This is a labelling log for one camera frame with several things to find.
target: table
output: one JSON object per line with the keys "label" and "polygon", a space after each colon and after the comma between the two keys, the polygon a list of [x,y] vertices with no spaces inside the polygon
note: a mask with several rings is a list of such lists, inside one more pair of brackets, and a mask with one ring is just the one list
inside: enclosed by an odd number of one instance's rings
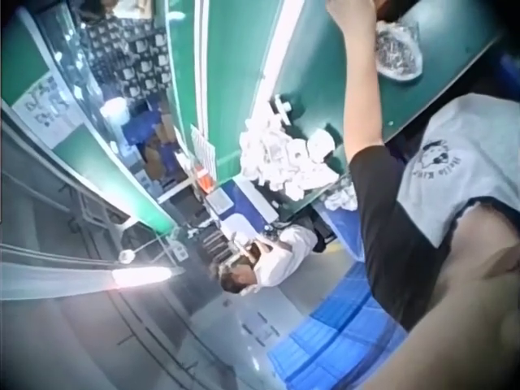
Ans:
{"label": "table", "polygon": [[[405,14],[406,23],[418,25],[424,71],[411,84],[379,79],[385,141],[434,102],[500,37],[491,15],[487,4],[478,0],[421,0]],[[301,111],[294,135],[308,137],[316,128],[332,133],[338,146],[328,163],[342,173],[348,170],[342,145],[345,69],[337,27],[321,2],[306,2],[275,93],[287,96]],[[282,219],[309,205],[324,189],[301,201],[286,202]]]}

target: poster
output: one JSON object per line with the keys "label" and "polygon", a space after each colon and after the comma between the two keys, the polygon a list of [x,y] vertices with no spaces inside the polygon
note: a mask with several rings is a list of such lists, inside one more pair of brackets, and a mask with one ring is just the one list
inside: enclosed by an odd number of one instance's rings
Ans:
{"label": "poster", "polygon": [[31,132],[50,149],[83,123],[83,115],[68,88],[60,88],[50,71],[13,105]]}

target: person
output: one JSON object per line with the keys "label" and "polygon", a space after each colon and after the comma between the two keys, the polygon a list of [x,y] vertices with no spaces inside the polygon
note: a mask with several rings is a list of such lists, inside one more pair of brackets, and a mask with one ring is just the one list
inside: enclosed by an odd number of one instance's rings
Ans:
{"label": "person", "polygon": [[238,294],[245,288],[275,287],[287,279],[314,252],[325,250],[324,239],[317,235],[310,220],[286,227],[278,240],[259,237],[231,267],[219,275],[222,289]]}
{"label": "person", "polygon": [[151,0],[84,0],[78,12],[84,23],[95,24],[109,14],[119,19],[151,19],[152,6]]}
{"label": "person", "polygon": [[482,279],[448,293],[360,388],[520,388],[519,259],[520,245],[502,250]]}
{"label": "person", "polygon": [[[518,258],[498,267],[497,254],[520,243],[520,107],[477,94],[458,97],[433,115],[419,151],[402,164],[382,135],[374,4],[328,0],[327,9],[348,56],[344,147],[367,279],[378,303],[411,331],[460,288],[483,288],[486,270],[500,269],[496,278],[516,272]],[[464,312],[451,315],[462,321]],[[429,336],[443,340],[443,329]]]}

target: white shirt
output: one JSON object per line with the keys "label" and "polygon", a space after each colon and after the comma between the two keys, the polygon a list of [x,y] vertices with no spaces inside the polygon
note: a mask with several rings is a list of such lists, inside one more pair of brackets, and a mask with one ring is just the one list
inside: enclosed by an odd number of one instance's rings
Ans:
{"label": "white shirt", "polygon": [[284,229],[279,239],[292,250],[281,249],[274,244],[273,250],[263,254],[254,267],[258,287],[275,287],[287,279],[310,254],[318,243],[318,237],[311,230],[300,225]]}
{"label": "white shirt", "polygon": [[138,4],[138,0],[119,0],[112,12],[119,19],[140,19],[142,16]]}

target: gray t-shirt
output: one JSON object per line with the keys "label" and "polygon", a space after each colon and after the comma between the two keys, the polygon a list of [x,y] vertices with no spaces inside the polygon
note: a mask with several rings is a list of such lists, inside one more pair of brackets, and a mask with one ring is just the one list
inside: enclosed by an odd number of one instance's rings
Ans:
{"label": "gray t-shirt", "polygon": [[469,94],[435,114],[402,176],[397,200],[439,247],[468,200],[520,210],[520,105]]}
{"label": "gray t-shirt", "polygon": [[469,94],[437,112],[404,166],[384,146],[349,164],[370,288],[405,329],[426,313],[456,221],[485,203],[520,227],[520,105]]}

